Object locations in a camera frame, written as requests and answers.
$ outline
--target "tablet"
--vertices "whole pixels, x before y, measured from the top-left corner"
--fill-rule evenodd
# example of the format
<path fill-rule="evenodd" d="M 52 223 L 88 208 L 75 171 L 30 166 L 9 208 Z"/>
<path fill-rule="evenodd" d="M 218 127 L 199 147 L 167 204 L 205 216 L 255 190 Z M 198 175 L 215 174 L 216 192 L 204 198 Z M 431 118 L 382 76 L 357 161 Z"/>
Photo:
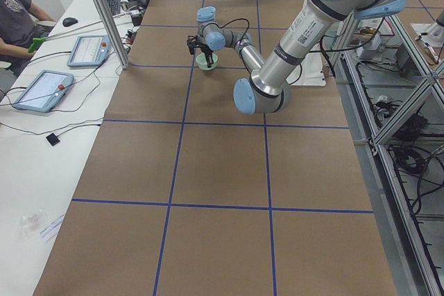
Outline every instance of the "tablet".
<path fill-rule="evenodd" d="M 106 35 L 79 36 L 67 65 L 69 67 L 99 66 L 108 57 L 110 46 L 110 38 Z"/>
<path fill-rule="evenodd" d="M 15 101 L 20 110 L 49 112 L 60 102 L 74 81 L 70 73 L 43 70 Z"/>

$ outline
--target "light blue cap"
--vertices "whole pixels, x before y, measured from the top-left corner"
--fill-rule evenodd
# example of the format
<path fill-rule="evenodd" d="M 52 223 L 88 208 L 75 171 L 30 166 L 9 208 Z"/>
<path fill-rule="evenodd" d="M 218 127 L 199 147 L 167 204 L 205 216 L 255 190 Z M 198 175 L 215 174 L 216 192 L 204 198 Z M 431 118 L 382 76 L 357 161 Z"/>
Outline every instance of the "light blue cap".
<path fill-rule="evenodd" d="M 213 51 L 219 51 L 225 47 L 225 38 L 222 33 L 212 31 L 205 36 L 205 43 Z"/>
<path fill-rule="evenodd" d="M 407 5 L 407 0 L 395 0 L 378 7 L 361 10 L 355 13 L 356 20 L 375 19 L 377 17 L 388 17 L 401 12 Z"/>
<path fill-rule="evenodd" d="M 216 8 L 213 6 L 204 7 L 197 11 L 198 22 L 214 21 L 215 17 Z"/>
<path fill-rule="evenodd" d="M 243 78 L 236 82 L 233 90 L 234 104 L 243 114 L 254 114 L 256 99 L 250 82 Z"/>

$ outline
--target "computer mouse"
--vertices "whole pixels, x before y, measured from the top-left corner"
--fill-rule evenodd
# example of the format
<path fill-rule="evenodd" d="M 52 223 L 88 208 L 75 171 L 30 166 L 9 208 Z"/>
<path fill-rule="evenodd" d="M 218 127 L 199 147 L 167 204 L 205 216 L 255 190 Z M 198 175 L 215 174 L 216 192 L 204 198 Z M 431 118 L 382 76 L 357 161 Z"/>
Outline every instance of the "computer mouse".
<path fill-rule="evenodd" d="M 76 24 L 78 20 L 75 17 L 65 17 L 62 21 L 62 25 L 64 27 L 72 26 L 73 24 Z"/>

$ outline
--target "white table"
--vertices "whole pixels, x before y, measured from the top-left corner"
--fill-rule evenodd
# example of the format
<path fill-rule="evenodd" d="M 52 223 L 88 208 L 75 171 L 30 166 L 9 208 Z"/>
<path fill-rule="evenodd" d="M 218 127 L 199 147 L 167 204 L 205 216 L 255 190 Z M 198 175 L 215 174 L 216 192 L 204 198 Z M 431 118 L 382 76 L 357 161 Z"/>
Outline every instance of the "white table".
<path fill-rule="evenodd" d="M 78 24 L 63 27 L 61 21 L 65 17 L 75 17 Z M 53 34 L 98 21 L 99 14 L 92 0 L 74 0 L 63 18 L 54 27 Z M 121 37 L 133 27 L 128 15 L 115 21 Z M 43 43 L 35 58 L 70 51 L 79 35 L 102 34 L 106 34 L 103 25 L 97 24 L 49 40 Z M 43 69 L 72 73 L 76 81 L 91 73 L 92 69 L 67 67 L 68 57 L 67 54 L 55 55 L 30 63 L 13 87 L 28 86 Z M 101 84 L 76 112 L 38 114 L 2 106 L 0 122 L 23 130 L 44 132 L 70 123 L 100 119 L 110 102 L 120 70 L 117 56 L 111 55 L 96 72 Z M 94 76 L 90 76 L 74 85 L 56 109 L 76 109 L 98 83 Z M 17 91 L 9 94 L 12 101 L 18 97 Z M 6 98 L 1 104 L 5 103 L 8 103 Z M 45 242 L 38 233 L 30 237 L 20 236 L 21 217 L 43 209 L 48 225 L 66 212 L 98 131 L 97 126 L 76 128 L 62 135 L 60 143 L 53 147 L 45 139 L 47 134 L 25 134 L 0 125 L 0 295 L 33 294 L 56 238 Z"/>

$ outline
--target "green strap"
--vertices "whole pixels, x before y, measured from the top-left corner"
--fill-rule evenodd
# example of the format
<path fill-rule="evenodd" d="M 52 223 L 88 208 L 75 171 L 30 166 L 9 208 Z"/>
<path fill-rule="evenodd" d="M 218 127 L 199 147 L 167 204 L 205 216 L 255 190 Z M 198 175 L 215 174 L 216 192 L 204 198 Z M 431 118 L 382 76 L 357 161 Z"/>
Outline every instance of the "green strap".
<path fill-rule="evenodd" d="M 38 48 L 40 48 L 40 46 L 43 44 L 43 42 L 46 41 L 45 37 L 36 37 L 33 38 L 33 43 L 31 44 L 31 46 L 28 49 L 29 53 L 34 52 L 35 50 L 37 50 Z"/>

